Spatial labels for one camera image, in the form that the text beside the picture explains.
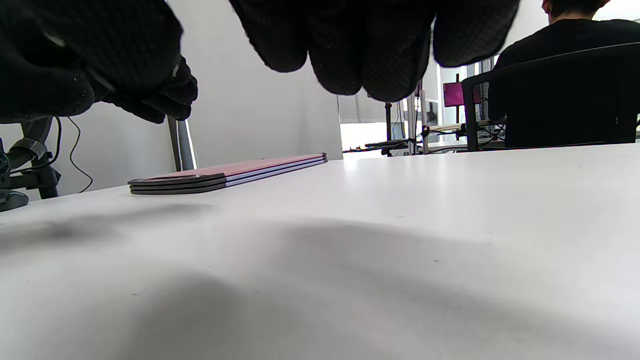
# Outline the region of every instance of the white wall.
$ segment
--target white wall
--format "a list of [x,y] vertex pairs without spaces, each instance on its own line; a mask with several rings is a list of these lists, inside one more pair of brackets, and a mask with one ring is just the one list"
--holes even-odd
[[639,0],[611,0],[609,4],[604,6],[595,16],[596,20],[640,19],[640,1]]
[[422,78],[422,89],[427,99],[438,100],[438,63],[433,58],[433,46],[431,46],[431,55],[429,56],[429,65],[427,72]]
[[548,25],[549,19],[542,10],[542,0],[520,0],[518,13],[511,30],[509,30],[504,47],[528,37]]
[[[77,193],[89,180],[69,162],[69,152],[77,131],[68,119],[62,120],[61,154],[54,168],[62,174],[60,195]],[[175,171],[171,138],[166,124],[141,120],[111,104],[95,104],[86,113],[74,117],[82,136],[74,153],[76,164],[94,178],[90,190],[125,185],[136,177],[167,174]],[[47,139],[51,152],[56,150],[57,125],[54,121]],[[22,137],[20,126],[0,125],[0,137],[8,151]],[[28,192],[32,200],[37,192]]]
[[200,97],[189,120],[199,166],[327,152],[342,157],[336,97],[307,63],[279,74],[254,52],[227,0],[170,0]]
[[338,96],[340,122],[384,122],[387,119],[385,103],[374,100],[361,89],[356,95]]

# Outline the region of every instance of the stacked laptop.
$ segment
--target stacked laptop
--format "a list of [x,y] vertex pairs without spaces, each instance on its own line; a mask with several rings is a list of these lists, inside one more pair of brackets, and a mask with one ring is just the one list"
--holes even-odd
[[245,161],[129,181],[136,195],[205,193],[326,163],[326,154]]

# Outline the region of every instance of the glove finger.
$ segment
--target glove finger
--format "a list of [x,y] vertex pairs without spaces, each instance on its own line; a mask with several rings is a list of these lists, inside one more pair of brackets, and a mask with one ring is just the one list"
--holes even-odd
[[504,45],[520,0],[442,1],[433,34],[435,59],[444,67],[468,65]]
[[110,94],[102,101],[114,104],[128,113],[155,124],[164,122],[165,114],[147,104],[137,100],[124,99],[116,94]]
[[93,104],[93,92],[84,72],[33,65],[2,35],[0,83],[0,122],[75,116]]
[[362,87],[358,2],[307,0],[307,3],[308,50],[318,81],[334,94],[357,93]]
[[178,66],[178,71],[174,76],[172,76],[169,81],[167,81],[165,87],[173,88],[186,85],[192,80],[192,78],[193,77],[191,76],[191,68],[189,68],[189,65],[187,65],[187,61],[183,57],[180,61],[180,65]]
[[197,80],[192,78],[184,85],[165,88],[161,93],[179,104],[191,105],[198,98]]
[[143,102],[176,120],[186,120],[191,115],[190,105],[180,104],[161,94],[147,97]]
[[46,32],[64,41],[116,88],[148,92],[180,59],[182,26],[162,0],[23,0]]
[[377,100],[409,96],[429,63],[436,0],[368,0],[363,85]]
[[288,0],[230,0],[249,42],[273,70],[292,72],[307,61],[304,20]]

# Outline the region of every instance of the magenta screen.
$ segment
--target magenta screen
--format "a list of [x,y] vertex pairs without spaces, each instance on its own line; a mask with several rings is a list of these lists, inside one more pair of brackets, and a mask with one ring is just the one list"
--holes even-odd
[[[479,104],[482,100],[480,98],[480,89],[474,88],[474,103]],[[465,104],[465,97],[462,92],[462,83],[448,83],[444,84],[444,106],[463,106]]]

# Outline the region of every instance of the black hair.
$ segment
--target black hair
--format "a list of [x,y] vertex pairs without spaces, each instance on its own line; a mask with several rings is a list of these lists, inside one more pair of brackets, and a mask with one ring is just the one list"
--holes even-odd
[[602,7],[602,0],[549,0],[551,16],[558,17],[564,13],[595,13]]

